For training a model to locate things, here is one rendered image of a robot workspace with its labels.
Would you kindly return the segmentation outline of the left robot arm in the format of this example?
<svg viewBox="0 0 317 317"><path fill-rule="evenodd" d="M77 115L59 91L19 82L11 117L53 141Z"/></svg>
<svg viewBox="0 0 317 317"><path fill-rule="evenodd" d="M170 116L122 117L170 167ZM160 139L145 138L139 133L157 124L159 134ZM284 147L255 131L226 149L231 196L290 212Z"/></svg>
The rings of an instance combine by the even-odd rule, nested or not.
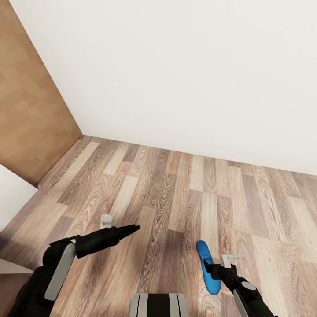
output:
<svg viewBox="0 0 317 317"><path fill-rule="evenodd" d="M21 288L7 317L49 317L75 256L80 259L115 246L140 229L135 224L117 228L109 224L111 220L112 215L103 214L100 230L50 243L43 255L43 265L34 270Z"/></svg>

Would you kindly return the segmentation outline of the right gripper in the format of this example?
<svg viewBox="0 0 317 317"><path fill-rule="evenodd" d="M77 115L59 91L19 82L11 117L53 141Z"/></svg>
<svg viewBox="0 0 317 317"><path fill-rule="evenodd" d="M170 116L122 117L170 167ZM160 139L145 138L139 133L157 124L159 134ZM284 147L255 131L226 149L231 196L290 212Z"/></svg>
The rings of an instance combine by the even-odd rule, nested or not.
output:
<svg viewBox="0 0 317 317"><path fill-rule="evenodd" d="M211 273L211 277L213 279L221 280L222 282L225 283L225 285L226 285L227 277L229 275L236 274L236 276L238 276L237 267L235 265L231 265L231 268L225 268L221 266L220 264L208 264L205 260L204 260L204 265L205 265L206 271L208 273Z"/></svg>

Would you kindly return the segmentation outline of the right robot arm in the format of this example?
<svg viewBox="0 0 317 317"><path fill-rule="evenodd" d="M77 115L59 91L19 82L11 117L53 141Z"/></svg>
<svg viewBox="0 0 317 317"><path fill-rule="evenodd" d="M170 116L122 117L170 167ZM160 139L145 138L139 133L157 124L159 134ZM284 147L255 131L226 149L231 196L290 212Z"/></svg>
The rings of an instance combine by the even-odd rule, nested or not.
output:
<svg viewBox="0 0 317 317"><path fill-rule="evenodd" d="M241 317L279 317L263 302L257 287L237 275L237 267L230 262L241 262L242 258L235 254L223 254L220 258L221 264L208 264L204 260L206 271L213 279L224 282L233 293Z"/></svg>

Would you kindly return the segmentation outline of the robot trunk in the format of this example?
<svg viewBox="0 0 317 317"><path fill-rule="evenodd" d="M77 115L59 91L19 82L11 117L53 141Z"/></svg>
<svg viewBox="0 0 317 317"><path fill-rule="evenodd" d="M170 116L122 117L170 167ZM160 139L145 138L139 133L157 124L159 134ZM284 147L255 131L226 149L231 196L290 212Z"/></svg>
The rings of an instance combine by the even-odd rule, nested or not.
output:
<svg viewBox="0 0 317 317"><path fill-rule="evenodd" d="M134 294L128 317L189 317L184 294Z"/></svg>

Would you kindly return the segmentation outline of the sandal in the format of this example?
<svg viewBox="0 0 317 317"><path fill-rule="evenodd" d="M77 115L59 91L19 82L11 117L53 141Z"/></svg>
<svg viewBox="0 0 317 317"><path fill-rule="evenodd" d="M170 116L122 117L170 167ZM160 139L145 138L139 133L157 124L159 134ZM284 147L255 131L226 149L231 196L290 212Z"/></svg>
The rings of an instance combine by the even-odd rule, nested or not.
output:
<svg viewBox="0 0 317 317"><path fill-rule="evenodd" d="M220 292L221 289L221 280L215 280L211 277L211 273L208 273L206 271L205 265L204 265L204 260L208 264L214 264L214 261L212 259L212 256L209 252L209 249L207 247L207 244L204 241L198 241L196 244L200 260L201 260L201 266L203 270L203 278L204 282L207 288L207 291L211 295L217 295Z"/></svg>

